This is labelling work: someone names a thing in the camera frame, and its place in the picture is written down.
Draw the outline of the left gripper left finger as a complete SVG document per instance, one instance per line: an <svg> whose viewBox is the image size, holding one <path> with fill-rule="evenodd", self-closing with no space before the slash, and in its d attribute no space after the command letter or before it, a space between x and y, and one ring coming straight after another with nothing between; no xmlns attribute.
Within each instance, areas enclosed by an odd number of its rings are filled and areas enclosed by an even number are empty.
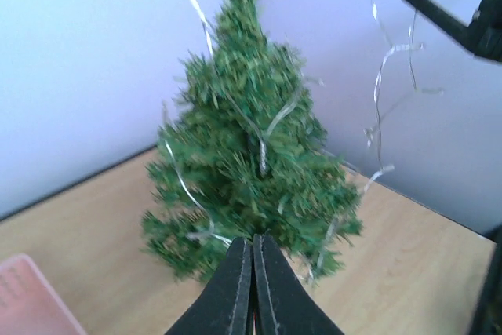
<svg viewBox="0 0 502 335"><path fill-rule="evenodd" d="M252 333L252 247L234 239L197 300L166 335Z"/></svg>

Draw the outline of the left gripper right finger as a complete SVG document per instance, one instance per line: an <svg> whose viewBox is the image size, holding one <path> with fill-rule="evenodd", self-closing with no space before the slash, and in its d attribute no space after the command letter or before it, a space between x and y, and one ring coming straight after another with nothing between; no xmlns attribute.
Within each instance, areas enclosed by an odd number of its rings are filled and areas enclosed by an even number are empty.
<svg viewBox="0 0 502 335"><path fill-rule="evenodd" d="M257 334L337 335L340 328L310 298L270 235L253 237Z"/></svg>

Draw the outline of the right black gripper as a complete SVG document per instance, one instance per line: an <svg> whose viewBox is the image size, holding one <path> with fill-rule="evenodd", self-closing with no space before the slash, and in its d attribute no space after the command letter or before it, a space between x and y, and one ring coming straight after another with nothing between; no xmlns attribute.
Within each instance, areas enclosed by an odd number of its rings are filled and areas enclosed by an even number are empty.
<svg viewBox="0 0 502 335"><path fill-rule="evenodd" d="M470 53L501 62L501 0L481 0L469 24L431 0L404 0Z"/></svg>

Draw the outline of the pink plastic basket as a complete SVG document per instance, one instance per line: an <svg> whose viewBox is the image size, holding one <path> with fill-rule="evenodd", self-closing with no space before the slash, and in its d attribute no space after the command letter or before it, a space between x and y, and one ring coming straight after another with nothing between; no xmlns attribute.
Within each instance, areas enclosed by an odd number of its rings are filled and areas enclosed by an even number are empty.
<svg viewBox="0 0 502 335"><path fill-rule="evenodd" d="M1 333L85 335L78 320L26 254L1 262Z"/></svg>

